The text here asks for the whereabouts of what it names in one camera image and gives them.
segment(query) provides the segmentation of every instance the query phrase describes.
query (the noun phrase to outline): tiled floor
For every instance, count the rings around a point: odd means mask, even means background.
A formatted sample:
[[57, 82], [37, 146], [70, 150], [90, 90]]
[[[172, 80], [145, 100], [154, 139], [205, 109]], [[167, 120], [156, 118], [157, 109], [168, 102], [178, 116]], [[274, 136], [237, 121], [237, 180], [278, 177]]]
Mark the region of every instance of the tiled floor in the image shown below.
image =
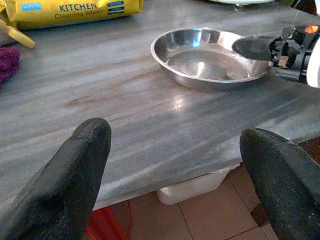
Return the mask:
[[[269, 224], [258, 227], [250, 211], [259, 203], [241, 165], [215, 190], [174, 205], [159, 202], [154, 192], [130, 200], [132, 240], [277, 240]], [[124, 232], [128, 205], [111, 206]]]

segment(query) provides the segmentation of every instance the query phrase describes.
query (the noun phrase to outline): orange light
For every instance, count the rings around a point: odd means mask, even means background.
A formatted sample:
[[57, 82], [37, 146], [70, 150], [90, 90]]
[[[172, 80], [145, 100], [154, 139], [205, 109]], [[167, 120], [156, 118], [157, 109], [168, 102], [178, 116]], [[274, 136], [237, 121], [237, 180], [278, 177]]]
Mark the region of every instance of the orange light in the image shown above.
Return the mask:
[[304, 31], [307, 34], [315, 34], [318, 28], [319, 27], [317, 25], [309, 25], [304, 29]]

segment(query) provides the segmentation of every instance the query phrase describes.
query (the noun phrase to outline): bowl rim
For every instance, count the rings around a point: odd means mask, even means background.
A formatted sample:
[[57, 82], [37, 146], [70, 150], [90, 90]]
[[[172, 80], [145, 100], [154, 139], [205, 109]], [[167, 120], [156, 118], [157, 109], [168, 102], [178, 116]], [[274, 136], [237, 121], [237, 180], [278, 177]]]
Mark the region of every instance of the bowl rim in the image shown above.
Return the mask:
[[273, 63], [272, 61], [261, 61], [261, 62], [268, 62], [268, 67], [265, 69], [265, 71], [263, 71], [262, 73], [255, 75], [255, 76], [251, 76], [251, 77], [245, 77], [245, 78], [240, 78], [240, 79], [223, 79], [223, 80], [217, 80], [217, 79], [210, 79], [210, 78], [202, 78], [202, 77], [198, 77], [198, 76], [194, 76], [194, 75], [189, 75], [186, 73], [183, 73], [181, 71], [177, 71], [175, 69], [173, 69], [172, 67], [168, 66], [167, 64], [165, 64], [156, 54], [155, 51], [155, 45], [157, 43], [157, 41], [162, 38], [163, 36], [170, 34], [170, 33], [174, 33], [174, 32], [178, 32], [178, 31], [183, 31], [183, 30], [210, 30], [210, 31], [217, 31], [220, 33], [228, 33], [228, 34], [234, 34], [239, 36], [240, 38], [243, 38], [243, 36], [238, 35], [236, 33], [230, 32], [230, 31], [224, 31], [224, 30], [218, 30], [218, 29], [214, 29], [214, 28], [210, 28], [210, 27], [185, 27], [185, 28], [179, 28], [176, 30], [171, 30], [171, 31], [167, 31], [162, 33], [161, 35], [159, 35], [158, 37], [156, 37], [151, 45], [150, 45], [150, 51], [151, 51], [151, 55], [152, 57], [158, 62], [158, 64], [160, 64], [162, 67], [166, 68], [167, 70], [169, 70], [170, 72], [175, 73], [176, 75], [179, 75], [181, 77], [184, 78], [188, 78], [188, 79], [194, 79], [194, 80], [199, 80], [199, 81], [203, 81], [203, 82], [210, 82], [210, 83], [220, 83], [220, 84], [233, 84], [233, 83], [245, 83], [245, 82], [250, 82], [252, 80], [256, 80], [259, 79], [263, 76], [265, 76], [273, 67]]

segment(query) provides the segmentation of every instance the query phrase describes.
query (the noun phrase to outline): yellow handle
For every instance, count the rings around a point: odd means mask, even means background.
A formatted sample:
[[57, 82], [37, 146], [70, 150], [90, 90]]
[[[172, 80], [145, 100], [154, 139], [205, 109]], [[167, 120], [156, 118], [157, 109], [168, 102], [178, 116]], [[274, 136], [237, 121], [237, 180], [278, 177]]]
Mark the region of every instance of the yellow handle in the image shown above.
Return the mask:
[[33, 48], [36, 43], [29, 38], [28, 36], [24, 35], [22, 32], [18, 31], [12, 26], [7, 26], [6, 22], [0, 19], [0, 29], [3, 29], [6, 31], [6, 33], [16, 40], [17, 42], [21, 43], [22, 45], [28, 47], [28, 48]]

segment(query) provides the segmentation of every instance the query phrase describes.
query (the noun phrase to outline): yellow package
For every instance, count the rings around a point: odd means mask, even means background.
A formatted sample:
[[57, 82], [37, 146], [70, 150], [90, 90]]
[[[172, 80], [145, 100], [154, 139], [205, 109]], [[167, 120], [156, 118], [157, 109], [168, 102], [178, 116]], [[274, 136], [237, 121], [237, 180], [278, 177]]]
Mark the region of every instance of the yellow package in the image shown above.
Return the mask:
[[143, 0], [0, 0], [19, 30], [90, 22], [136, 14]]

